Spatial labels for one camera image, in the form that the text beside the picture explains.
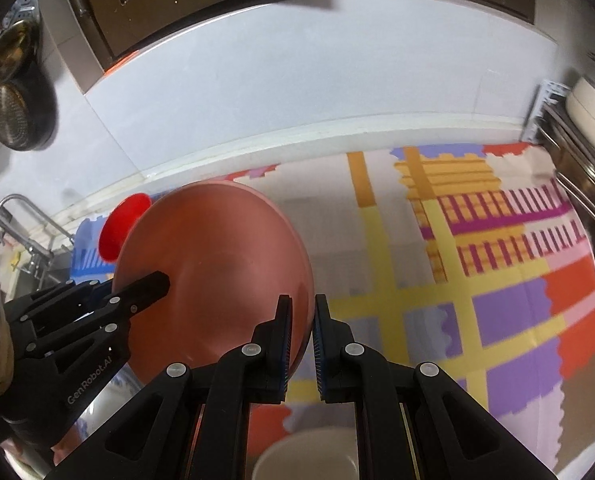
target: plastic bowl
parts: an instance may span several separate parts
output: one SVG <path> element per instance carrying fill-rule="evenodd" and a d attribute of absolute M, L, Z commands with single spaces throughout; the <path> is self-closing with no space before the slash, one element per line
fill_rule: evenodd
<path fill-rule="evenodd" d="M 280 294 L 293 299 L 295 370 L 313 321 L 313 276 L 299 236 L 264 195 L 212 180 L 158 200 L 125 241 L 113 290 L 155 270 L 168 274 L 170 291 L 132 318 L 129 335 L 142 382 L 173 362 L 208 365 L 249 342 L 274 318 Z"/>
<path fill-rule="evenodd" d="M 151 206 L 151 197 L 146 193 L 136 193 L 120 203 L 108 216 L 100 232 L 98 251 L 101 259 L 113 263 L 135 223 Z"/>
<path fill-rule="evenodd" d="M 260 456 L 252 480 L 359 480 L 357 434 L 320 428 L 287 436 Z"/>

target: yellow stripe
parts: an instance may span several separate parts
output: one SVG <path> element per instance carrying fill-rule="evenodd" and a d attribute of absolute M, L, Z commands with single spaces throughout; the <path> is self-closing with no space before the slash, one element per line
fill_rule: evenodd
<path fill-rule="evenodd" d="M 510 216 L 511 210 L 509 209 L 509 206 L 506 205 L 506 202 L 504 201 L 504 197 L 502 196 L 502 193 L 497 191 L 497 192 L 493 192 L 493 198 L 495 199 L 495 203 L 498 205 L 498 207 L 500 208 L 501 213 L 504 216 Z"/>
<path fill-rule="evenodd" d="M 463 182 L 460 184 L 438 184 L 437 186 L 433 186 L 433 189 L 437 196 L 497 191 L 500 189 L 500 181 L 496 179 L 480 182 Z"/>
<path fill-rule="evenodd" d="M 428 176 L 438 174 L 453 174 L 456 178 L 464 178 L 465 176 L 476 174 L 480 178 L 490 175 L 495 177 L 491 171 L 490 166 L 483 158 L 478 160 L 458 160 L 452 161 L 441 160 L 439 164 L 432 159 L 422 158 L 424 170 Z"/>
<path fill-rule="evenodd" d="M 486 386 L 486 370 L 474 370 L 466 374 L 466 390 L 473 399 L 488 410 L 489 390 Z"/>
<path fill-rule="evenodd" d="M 480 329 L 477 325 L 477 316 L 473 306 L 473 298 L 468 285 L 468 278 L 464 274 L 462 262 L 457 253 L 455 238 L 437 200 L 423 202 L 424 211 L 431 224 L 431 229 L 437 240 L 437 247 L 442 256 L 444 270 L 452 289 L 453 305 L 457 316 L 460 339 L 462 340 L 463 357 L 470 359 L 473 355 L 482 353 L 482 340 Z M 484 370 L 473 370 L 473 373 L 464 375 L 468 392 L 484 408 L 488 409 L 488 390 L 486 387 L 486 374 Z"/>
<path fill-rule="evenodd" d="M 306 404 L 321 402 L 317 381 L 306 379 L 289 381 L 286 402 L 304 402 Z"/>
<path fill-rule="evenodd" d="M 473 215 L 471 215 L 471 212 L 468 210 L 464 197 L 461 195 L 457 195 L 455 197 L 455 202 L 457 203 L 457 206 L 459 207 L 460 213 L 462 213 L 464 220 L 466 220 L 467 222 L 473 221 Z"/>
<path fill-rule="evenodd" d="M 514 267 L 469 276 L 466 278 L 466 283 L 470 294 L 479 296 L 539 278 L 549 272 L 548 263 L 545 259 L 540 258 Z M 396 304 L 402 313 L 410 312 L 418 308 L 453 301 L 453 290 L 448 283 L 409 286 L 394 290 L 388 301 Z M 376 296 L 369 294 L 367 296 L 330 298 L 329 308 L 331 316 L 337 319 L 354 319 L 356 317 L 377 316 L 381 304 Z"/>
<path fill-rule="evenodd" d="M 482 197 L 484 198 L 484 203 L 491 212 L 491 216 L 494 218 L 499 218 L 500 212 L 498 211 L 497 207 L 495 206 L 495 203 L 493 202 L 493 197 L 490 194 L 483 194 Z"/>
<path fill-rule="evenodd" d="M 360 208 L 374 206 L 375 195 L 373 194 L 373 188 L 369 179 L 369 170 L 367 170 L 364 153 L 347 153 L 347 158 L 349 160 L 349 170 L 351 170 L 351 180 L 355 188 L 357 205 Z"/>
<path fill-rule="evenodd" d="M 424 172 L 424 166 L 420 159 L 420 150 L 411 147 L 404 148 L 404 156 L 409 164 L 411 176 L 415 181 L 415 187 L 417 188 L 420 198 L 422 200 L 435 198 L 433 186 L 431 186 L 431 183 Z"/>
<path fill-rule="evenodd" d="M 504 256 L 501 253 L 499 244 L 491 244 L 491 253 L 493 253 L 493 257 L 495 258 L 495 262 L 498 264 L 498 266 L 506 267 L 506 263 L 504 262 Z"/>
<path fill-rule="evenodd" d="M 465 156 L 455 156 L 452 153 L 440 153 L 437 158 L 427 158 L 426 156 L 421 156 L 424 164 L 428 164 L 429 166 L 442 166 L 444 164 L 464 164 L 465 166 L 469 164 L 478 164 L 480 161 L 486 163 L 485 158 L 478 156 L 474 153 L 466 153 Z"/>
<path fill-rule="evenodd" d="M 487 346 L 477 354 L 469 356 L 463 354 L 438 364 L 452 377 L 468 378 L 469 374 L 478 370 L 494 368 L 520 357 L 559 336 L 564 330 L 566 330 L 564 317 L 555 316 L 532 329 Z"/>
<path fill-rule="evenodd" d="M 369 259 L 373 269 L 373 301 L 379 316 L 383 351 L 390 361 L 408 363 L 409 353 L 406 346 L 402 310 L 393 301 L 397 284 L 391 264 L 391 251 L 388 248 L 388 235 L 376 206 L 363 208 L 361 213 L 367 234 Z"/>
<path fill-rule="evenodd" d="M 500 180 L 491 174 L 490 171 L 485 171 L 482 173 L 441 173 L 441 174 L 432 174 L 429 173 L 429 168 L 424 165 L 424 169 L 426 174 L 429 176 L 429 181 L 433 186 L 446 186 L 448 184 L 463 184 L 465 182 L 469 182 L 471 184 L 476 184 L 478 182 L 494 182 L 499 184 Z"/>
<path fill-rule="evenodd" d="M 451 223 L 457 224 L 459 222 L 457 213 L 455 213 L 455 211 L 453 211 L 452 209 L 447 210 L 447 216 L 449 217 L 449 220 L 451 221 Z"/>
<path fill-rule="evenodd" d="M 524 234 L 524 226 L 503 227 L 500 229 L 490 229 L 488 231 L 478 231 L 475 233 L 465 233 L 455 235 L 455 243 L 458 247 L 465 247 L 471 244 L 477 245 L 484 242 L 496 242 L 497 240 L 509 240 L 512 236 L 520 237 Z M 513 245 L 509 248 L 509 253 L 514 253 Z"/>

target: white bowl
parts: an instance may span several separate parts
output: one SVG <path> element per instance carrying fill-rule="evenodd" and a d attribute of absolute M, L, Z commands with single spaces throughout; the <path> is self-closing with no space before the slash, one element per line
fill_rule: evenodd
<path fill-rule="evenodd" d="M 582 134 L 595 147 L 595 88 L 581 78 L 566 99 L 566 111 Z"/>
<path fill-rule="evenodd" d="M 319 428 L 287 436 L 262 453 L 252 480 L 359 480 L 355 430 Z"/>

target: colorful floor mat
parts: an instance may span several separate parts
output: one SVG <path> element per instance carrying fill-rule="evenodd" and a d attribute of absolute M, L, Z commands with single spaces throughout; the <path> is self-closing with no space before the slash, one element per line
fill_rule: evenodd
<path fill-rule="evenodd" d="M 595 442 L 595 266 L 541 148 L 404 147 L 226 176 L 266 194 L 308 250 L 315 286 L 356 340 L 438 363 L 555 472 Z M 354 424 L 324 405 L 312 345 L 263 447 Z"/>

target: hanging pot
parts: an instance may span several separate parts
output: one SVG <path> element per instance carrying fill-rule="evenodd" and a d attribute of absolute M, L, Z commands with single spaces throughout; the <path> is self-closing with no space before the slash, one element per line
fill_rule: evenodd
<path fill-rule="evenodd" d="M 12 150 L 39 148 L 55 129 L 53 89 L 36 60 L 38 38 L 27 20 L 0 37 L 0 142 Z"/>

